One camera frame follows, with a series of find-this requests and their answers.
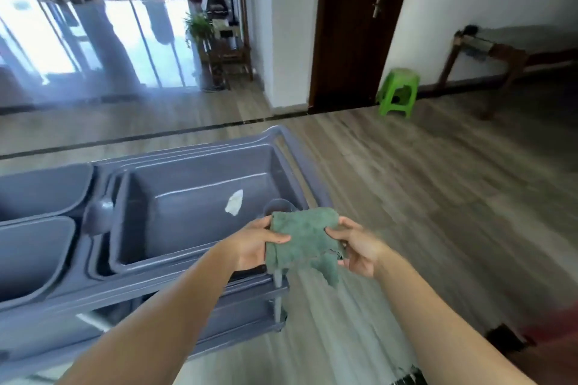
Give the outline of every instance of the green plant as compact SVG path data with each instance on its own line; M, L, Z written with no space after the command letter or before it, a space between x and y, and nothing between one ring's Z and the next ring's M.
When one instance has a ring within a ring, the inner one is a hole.
M206 38L213 37L213 23L207 18L205 13L189 14L185 19L185 27L192 39L199 42Z

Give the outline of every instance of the dark brown door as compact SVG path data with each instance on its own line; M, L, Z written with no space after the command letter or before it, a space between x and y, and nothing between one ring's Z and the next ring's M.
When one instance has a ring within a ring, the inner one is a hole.
M371 104L403 0L319 0L309 105Z

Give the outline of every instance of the cleaning rag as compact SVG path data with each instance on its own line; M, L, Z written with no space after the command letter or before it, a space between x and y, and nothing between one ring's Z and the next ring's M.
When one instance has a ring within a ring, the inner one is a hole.
M337 286L337 260L345 257L345 251L339 241L329 237L325 228L336 228L338 224L339 215L329 207L273 212L271 230L291 235L291 241L265 245L267 272L309 265L323 274L329 286Z

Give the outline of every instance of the forearm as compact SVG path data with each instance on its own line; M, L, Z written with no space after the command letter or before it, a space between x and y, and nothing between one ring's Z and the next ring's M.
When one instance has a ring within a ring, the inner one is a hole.
M59 384L172 384L235 263L226 247L213 247L173 286L103 335Z
M387 250L375 278L431 385L531 384L456 314L398 253Z

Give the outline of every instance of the green plastic stool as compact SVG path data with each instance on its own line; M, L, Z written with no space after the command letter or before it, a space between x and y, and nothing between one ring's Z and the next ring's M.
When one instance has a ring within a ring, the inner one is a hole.
M409 119L419 84L420 75L413 70L392 69L375 97L375 102L380 104L379 114L385 116L390 110L404 111L405 118ZM399 97L397 104L391 103L394 96Z

